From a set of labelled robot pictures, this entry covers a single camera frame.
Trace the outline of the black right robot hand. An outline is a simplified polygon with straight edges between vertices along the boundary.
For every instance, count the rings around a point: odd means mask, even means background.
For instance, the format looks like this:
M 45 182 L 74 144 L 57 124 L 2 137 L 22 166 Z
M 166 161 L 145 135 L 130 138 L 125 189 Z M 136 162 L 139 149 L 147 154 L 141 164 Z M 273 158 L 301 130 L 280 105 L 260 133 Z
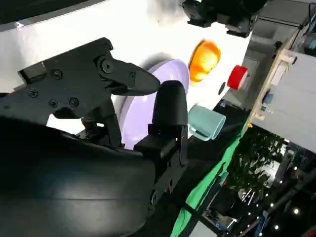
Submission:
M 112 57 L 100 38 L 20 71 L 0 96 L 0 234 L 126 237 L 187 163 L 186 93 Z M 148 135 L 124 148 L 112 95 L 156 94 Z

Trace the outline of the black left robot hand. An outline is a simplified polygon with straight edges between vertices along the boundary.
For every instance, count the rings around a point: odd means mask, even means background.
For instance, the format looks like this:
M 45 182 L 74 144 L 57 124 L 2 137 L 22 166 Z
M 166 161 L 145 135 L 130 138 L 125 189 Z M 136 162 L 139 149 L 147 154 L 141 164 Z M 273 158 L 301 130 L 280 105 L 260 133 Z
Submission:
M 204 26 L 213 22 L 237 25 L 250 19 L 262 7 L 255 0 L 186 0 L 182 8 L 190 23 Z

